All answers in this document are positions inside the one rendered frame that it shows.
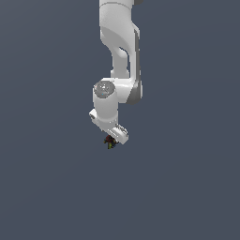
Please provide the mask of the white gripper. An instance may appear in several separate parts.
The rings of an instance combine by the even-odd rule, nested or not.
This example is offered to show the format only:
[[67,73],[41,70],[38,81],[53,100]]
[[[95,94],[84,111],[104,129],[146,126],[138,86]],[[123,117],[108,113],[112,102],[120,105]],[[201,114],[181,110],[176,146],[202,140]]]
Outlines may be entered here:
[[89,116],[91,117],[92,122],[98,126],[101,131],[111,135],[118,143],[124,144],[128,140],[128,131],[116,122],[114,122],[112,125],[108,123],[106,126],[103,126],[103,124],[98,120],[95,109],[89,113]]

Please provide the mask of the small dark multicoloured object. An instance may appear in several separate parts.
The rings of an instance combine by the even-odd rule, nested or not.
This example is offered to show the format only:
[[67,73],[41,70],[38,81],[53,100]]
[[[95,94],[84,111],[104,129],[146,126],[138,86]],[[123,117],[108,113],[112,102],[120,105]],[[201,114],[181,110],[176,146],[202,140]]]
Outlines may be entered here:
[[118,141],[114,137],[112,137],[111,135],[108,135],[104,139],[104,143],[108,144],[109,149],[112,149],[118,144]]

